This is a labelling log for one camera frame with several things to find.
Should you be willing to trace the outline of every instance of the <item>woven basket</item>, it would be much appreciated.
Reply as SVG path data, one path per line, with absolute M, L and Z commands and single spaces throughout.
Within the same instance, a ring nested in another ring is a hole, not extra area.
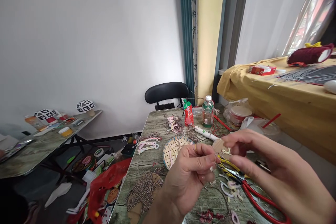
M 166 168 L 169 170 L 170 167 L 170 157 L 169 157 L 169 148 L 170 149 L 170 153 L 172 156 L 172 159 L 176 159 L 176 154 L 178 155 L 181 147 L 183 145 L 190 145 L 190 144 L 195 144 L 193 141 L 191 141 L 189 138 L 186 138 L 184 136 L 179 136 L 179 137 L 174 137 L 171 138 L 163 147 L 163 152 L 162 152 L 162 158 L 163 158 L 163 162 L 164 165 L 166 166 Z

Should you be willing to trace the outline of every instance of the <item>red-handled pliers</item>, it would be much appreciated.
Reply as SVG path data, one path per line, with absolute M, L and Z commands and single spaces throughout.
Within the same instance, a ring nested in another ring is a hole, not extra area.
M 242 173 L 235 171 L 235 170 L 230 170 L 228 168 L 225 168 L 226 171 L 229 172 L 229 176 L 235 178 L 235 182 L 241 184 L 244 192 L 246 193 L 247 197 L 250 199 L 252 204 L 255 206 L 255 208 L 260 212 L 260 214 L 267 219 L 269 222 L 273 224 L 291 224 L 291 220 L 288 218 L 286 214 L 270 199 L 262 196 L 260 193 L 257 193 L 255 190 L 250 187 L 250 185 L 246 182 L 245 177 Z M 255 201 L 255 199 L 252 197 L 252 194 L 260 198 L 261 200 L 265 201 L 266 203 L 272 205 L 276 209 L 278 209 L 286 218 L 285 222 L 278 221 L 277 219 L 274 219 L 272 216 L 267 214 L 260 206 L 259 204 Z

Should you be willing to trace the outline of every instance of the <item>window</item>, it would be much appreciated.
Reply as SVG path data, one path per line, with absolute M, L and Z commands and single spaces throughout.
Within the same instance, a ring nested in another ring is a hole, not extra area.
M 330 22 L 334 6 L 335 0 L 305 0 L 282 55 L 291 54 L 305 43 L 318 42 Z

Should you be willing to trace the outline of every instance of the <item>yellow wall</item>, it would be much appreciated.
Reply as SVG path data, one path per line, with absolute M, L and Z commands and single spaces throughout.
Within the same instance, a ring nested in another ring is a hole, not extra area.
M 202 98 L 212 93 L 222 5 L 223 0 L 197 0 L 197 95 Z

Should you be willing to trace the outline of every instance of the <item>hand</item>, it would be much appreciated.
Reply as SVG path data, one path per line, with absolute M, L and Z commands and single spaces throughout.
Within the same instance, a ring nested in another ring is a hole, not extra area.
M 222 137 L 230 161 L 247 174 L 295 223 L 332 223 L 336 203 L 312 167 L 295 151 L 244 129 Z M 253 150 L 265 157 L 271 174 L 247 159 Z
M 215 151 L 203 143 L 186 145 L 178 153 L 164 184 L 144 219 L 145 223 L 181 223 L 203 186 L 215 179 Z

